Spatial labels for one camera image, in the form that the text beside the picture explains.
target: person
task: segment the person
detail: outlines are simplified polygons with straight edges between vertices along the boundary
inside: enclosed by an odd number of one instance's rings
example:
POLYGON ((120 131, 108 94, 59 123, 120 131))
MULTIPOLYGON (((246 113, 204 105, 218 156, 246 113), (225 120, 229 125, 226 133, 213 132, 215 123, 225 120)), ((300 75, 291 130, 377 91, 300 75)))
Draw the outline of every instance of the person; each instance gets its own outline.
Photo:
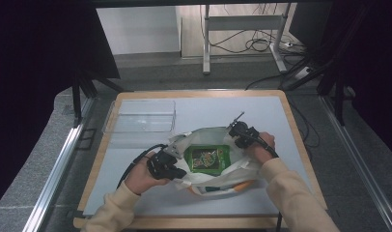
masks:
MULTIPOLYGON (((260 137, 272 148, 274 136, 261 132, 260 137)), ((261 174, 268 182, 267 194, 283 216, 291 231, 339 231, 331 217, 313 196, 301 177, 289 170, 279 158, 273 158, 260 144, 253 143, 245 153, 263 164, 261 174)), ((104 196, 105 203, 83 226, 83 232, 121 231, 134 218, 133 206, 140 195, 154 186, 166 185, 169 180, 156 180, 142 158, 131 170, 124 183, 113 193, 104 196)))

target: white board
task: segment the white board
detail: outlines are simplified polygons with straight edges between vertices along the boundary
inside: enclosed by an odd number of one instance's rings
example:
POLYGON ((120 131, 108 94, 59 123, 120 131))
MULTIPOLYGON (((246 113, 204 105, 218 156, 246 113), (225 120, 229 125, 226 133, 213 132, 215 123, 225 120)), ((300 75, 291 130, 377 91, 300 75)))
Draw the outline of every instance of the white board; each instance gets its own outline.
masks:
MULTIPOLYGON (((278 97, 166 100, 174 101, 176 104, 173 134, 195 131, 199 128, 227 127, 241 111, 244 111, 244 115, 239 120, 245 122, 249 127, 254 127, 257 131, 268 131, 273 134, 277 154, 291 170, 297 171, 307 186, 310 187, 290 125, 278 97)), ((116 185, 118 185, 130 162, 144 150, 146 149, 108 147, 98 179, 87 202, 84 216, 95 213, 97 208, 103 204, 103 195, 116 189, 116 185)), ((194 195, 187 189, 176 190, 172 184, 154 187, 142 194, 134 212, 137 216, 256 216, 278 214, 278 210, 266 194, 266 181, 264 180, 258 181, 242 192, 214 197, 194 195)))

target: sleeve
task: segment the sleeve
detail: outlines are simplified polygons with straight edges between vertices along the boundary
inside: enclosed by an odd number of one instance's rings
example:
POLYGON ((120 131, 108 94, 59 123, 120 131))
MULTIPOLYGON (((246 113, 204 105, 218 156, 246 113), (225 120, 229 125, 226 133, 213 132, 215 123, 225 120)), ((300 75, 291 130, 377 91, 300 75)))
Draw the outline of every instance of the sleeve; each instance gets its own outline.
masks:
POLYGON ((105 203, 82 227, 82 232, 117 232, 133 221, 133 206, 139 200, 123 182, 116 191, 104 196, 105 203))
POLYGON ((301 177, 279 158, 267 161, 261 173, 268 182, 269 198, 291 231, 339 231, 301 177))

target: transparent box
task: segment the transparent box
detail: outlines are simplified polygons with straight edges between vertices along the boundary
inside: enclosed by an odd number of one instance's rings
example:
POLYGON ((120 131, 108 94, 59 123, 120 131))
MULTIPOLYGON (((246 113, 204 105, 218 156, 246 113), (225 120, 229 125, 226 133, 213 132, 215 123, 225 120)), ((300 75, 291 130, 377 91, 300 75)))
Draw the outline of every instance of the transparent box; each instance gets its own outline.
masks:
POLYGON ((120 148, 149 148, 166 144, 173 135, 176 118, 174 101, 114 101, 102 132, 109 144, 120 148))

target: gray floor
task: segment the gray floor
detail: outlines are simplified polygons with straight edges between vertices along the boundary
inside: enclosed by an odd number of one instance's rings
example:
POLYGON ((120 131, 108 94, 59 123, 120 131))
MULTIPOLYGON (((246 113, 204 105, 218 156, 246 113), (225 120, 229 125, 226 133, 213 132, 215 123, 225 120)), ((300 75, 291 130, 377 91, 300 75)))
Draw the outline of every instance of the gray floor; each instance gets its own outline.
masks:
MULTIPOLYGON (((244 89, 254 80, 277 74, 271 57, 216 58, 212 60, 211 74, 207 76, 202 75, 200 59, 183 60, 175 53, 117 56, 116 61, 122 79, 113 81, 135 91, 244 89)), ((276 89, 279 83, 280 79, 271 78, 255 88, 276 89)), ((41 231, 78 231, 73 228, 72 220, 77 214, 76 207, 100 143, 105 115, 117 96, 116 92, 100 83, 96 82, 96 86, 98 98, 90 120, 71 157, 67 175, 58 187, 41 231)), ((299 110, 294 110, 294 117, 303 137, 310 129, 304 142, 308 146, 328 212, 342 231, 388 231, 343 142, 323 110, 315 86, 317 80, 287 95, 291 105, 299 110)), ((54 105, 40 141, 0 202, 0 231, 22 230, 70 131, 73 122, 69 111, 72 106, 70 89, 59 94, 54 105)), ((391 152, 352 109, 350 101, 345 102, 344 118, 346 129, 392 204, 391 152)))

